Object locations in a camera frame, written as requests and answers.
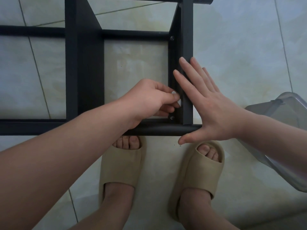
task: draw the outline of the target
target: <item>leg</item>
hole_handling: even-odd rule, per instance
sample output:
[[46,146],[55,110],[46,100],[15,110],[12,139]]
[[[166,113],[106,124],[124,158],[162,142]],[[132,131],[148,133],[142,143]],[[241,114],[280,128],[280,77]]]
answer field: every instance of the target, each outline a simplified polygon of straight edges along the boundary
[[[113,146],[122,149],[138,149],[140,143],[136,136],[123,136],[120,137]],[[134,188],[130,185],[123,183],[107,183],[105,187],[105,197],[100,208],[72,227],[71,230],[122,229],[130,214],[133,194]]]
[[[197,150],[206,157],[218,161],[218,154],[215,149],[201,145]],[[210,193],[206,190],[184,189],[180,197],[178,215],[180,222],[187,230],[238,230],[214,212],[211,207]]]

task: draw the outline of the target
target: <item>beige slipper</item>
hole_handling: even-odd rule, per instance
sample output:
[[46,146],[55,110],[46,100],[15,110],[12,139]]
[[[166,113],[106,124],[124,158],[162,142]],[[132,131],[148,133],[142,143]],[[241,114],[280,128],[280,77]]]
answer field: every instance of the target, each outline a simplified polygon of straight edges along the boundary
[[[215,148],[220,162],[213,161],[197,151],[197,147],[201,144]],[[169,213],[174,220],[179,221],[177,210],[183,189],[188,187],[204,189],[210,192],[211,199],[213,199],[224,161],[224,150],[218,142],[208,141],[192,144],[182,160],[179,174],[169,199]]]
[[105,184],[120,182],[136,188],[144,159],[146,156],[146,139],[138,136],[140,148],[136,150],[120,149],[113,145],[109,147],[101,158],[99,180],[99,204],[104,199]]

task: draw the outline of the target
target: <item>person's right arm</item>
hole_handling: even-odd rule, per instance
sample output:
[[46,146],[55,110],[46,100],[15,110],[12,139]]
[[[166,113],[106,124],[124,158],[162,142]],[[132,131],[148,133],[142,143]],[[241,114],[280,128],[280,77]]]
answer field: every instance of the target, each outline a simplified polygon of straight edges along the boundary
[[174,76],[194,104],[202,128],[183,135],[178,143],[238,138],[283,164],[307,173],[307,131],[249,112],[225,97],[205,68],[193,57],[179,59],[188,81],[177,70]]

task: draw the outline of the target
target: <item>black rack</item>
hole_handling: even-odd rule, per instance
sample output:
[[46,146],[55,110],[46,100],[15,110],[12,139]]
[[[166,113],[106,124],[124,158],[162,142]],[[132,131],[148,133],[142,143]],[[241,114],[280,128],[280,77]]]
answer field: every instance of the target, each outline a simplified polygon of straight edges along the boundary
[[193,105],[173,76],[183,71],[180,57],[193,56],[193,3],[213,0],[147,0],[177,2],[169,32],[103,30],[87,0],[65,0],[65,28],[0,26],[0,35],[65,38],[66,119],[0,119],[0,135],[40,135],[85,111],[104,104],[104,40],[150,40],[168,42],[168,85],[181,97],[181,108],[168,119],[146,119],[126,135],[184,135],[197,130]]

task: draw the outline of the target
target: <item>bare foot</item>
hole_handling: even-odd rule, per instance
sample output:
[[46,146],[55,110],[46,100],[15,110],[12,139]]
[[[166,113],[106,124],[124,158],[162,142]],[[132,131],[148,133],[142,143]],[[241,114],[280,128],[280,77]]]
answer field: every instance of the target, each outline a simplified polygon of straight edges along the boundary
[[[113,143],[113,147],[135,150],[140,148],[140,141],[137,136],[121,136]],[[124,198],[126,201],[132,202],[134,188],[124,183],[110,182],[105,187],[105,197],[110,198]]]
[[[198,146],[197,150],[204,156],[214,161],[219,161],[219,155],[214,148],[210,148],[209,146],[202,144]],[[188,226],[190,223],[189,216],[198,215],[198,213],[194,213],[192,210],[198,210],[198,206],[209,206],[211,205],[211,194],[203,189],[197,188],[186,188],[182,191],[180,197],[180,203],[178,208],[179,220],[183,224],[183,226]]]

